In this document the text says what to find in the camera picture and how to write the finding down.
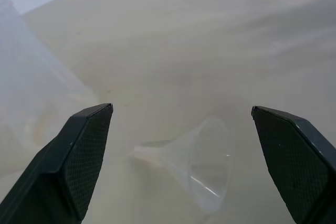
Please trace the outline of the clear plastic funnel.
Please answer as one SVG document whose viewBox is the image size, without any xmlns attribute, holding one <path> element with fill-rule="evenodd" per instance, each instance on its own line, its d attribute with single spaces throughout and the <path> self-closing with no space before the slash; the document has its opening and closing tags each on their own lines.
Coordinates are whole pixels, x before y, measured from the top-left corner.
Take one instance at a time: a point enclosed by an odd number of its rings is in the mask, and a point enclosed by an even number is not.
<svg viewBox="0 0 336 224">
<path fill-rule="evenodd" d="M 219 118 L 206 118 L 175 140 L 135 146 L 134 155 L 164 167 L 207 214 L 222 209 L 233 170 L 230 133 Z"/>
</svg>

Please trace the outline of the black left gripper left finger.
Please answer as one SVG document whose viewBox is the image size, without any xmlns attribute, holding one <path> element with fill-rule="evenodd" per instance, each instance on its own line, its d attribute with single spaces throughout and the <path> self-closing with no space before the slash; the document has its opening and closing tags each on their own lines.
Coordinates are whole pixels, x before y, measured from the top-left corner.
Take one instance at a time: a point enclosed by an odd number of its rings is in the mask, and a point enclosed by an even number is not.
<svg viewBox="0 0 336 224">
<path fill-rule="evenodd" d="M 81 224 L 106 149 L 113 105 L 72 115 L 0 203 L 0 224 Z"/>
</svg>

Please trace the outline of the translucent plastic container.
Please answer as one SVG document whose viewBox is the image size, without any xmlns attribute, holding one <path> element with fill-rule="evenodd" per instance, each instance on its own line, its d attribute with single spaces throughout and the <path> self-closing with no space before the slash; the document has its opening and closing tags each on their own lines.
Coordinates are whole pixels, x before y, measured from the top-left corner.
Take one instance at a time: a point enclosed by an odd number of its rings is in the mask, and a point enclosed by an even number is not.
<svg viewBox="0 0 336 224">
<path fill-rule="evenodd" d="M 26 149 L 51 141 L 73 114 L 97 104 L 79 78 L 0 0 L 0 112 Z"/>
</svg>

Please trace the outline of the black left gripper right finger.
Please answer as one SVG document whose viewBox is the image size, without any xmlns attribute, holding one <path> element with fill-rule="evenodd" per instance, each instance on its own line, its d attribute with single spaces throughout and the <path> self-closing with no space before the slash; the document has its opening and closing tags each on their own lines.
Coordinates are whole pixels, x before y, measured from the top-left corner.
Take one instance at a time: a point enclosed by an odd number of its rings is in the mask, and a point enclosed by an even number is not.
<svg viewBox="0 0 336 224">
<path fill-rule="evenodd" d="M 336 148 L 306 119 L 251 110 L 268 172 L 296 224 L 336 224 Z"/>
</svg>

